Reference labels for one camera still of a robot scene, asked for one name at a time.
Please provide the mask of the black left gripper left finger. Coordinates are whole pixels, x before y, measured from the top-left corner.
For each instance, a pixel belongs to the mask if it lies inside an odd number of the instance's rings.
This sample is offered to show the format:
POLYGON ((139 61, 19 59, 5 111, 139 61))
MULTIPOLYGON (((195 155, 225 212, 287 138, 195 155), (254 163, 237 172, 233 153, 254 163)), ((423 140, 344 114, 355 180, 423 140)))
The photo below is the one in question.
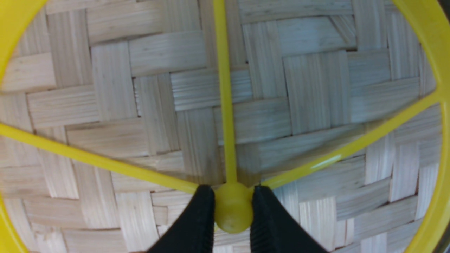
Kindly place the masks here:
POLYGON ((200 185, 183 213, 148 253, 212 253, 214 245, 215 194, 200 185))

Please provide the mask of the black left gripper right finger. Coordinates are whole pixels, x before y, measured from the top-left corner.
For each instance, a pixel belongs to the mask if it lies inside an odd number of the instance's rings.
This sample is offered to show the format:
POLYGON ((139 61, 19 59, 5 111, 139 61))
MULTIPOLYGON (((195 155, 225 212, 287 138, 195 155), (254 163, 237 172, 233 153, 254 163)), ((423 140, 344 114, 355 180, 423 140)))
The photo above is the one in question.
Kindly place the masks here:
POLYGON ((253 253, 326 253, 281 205, 267 186, 256 186, 250 229, 253 253))

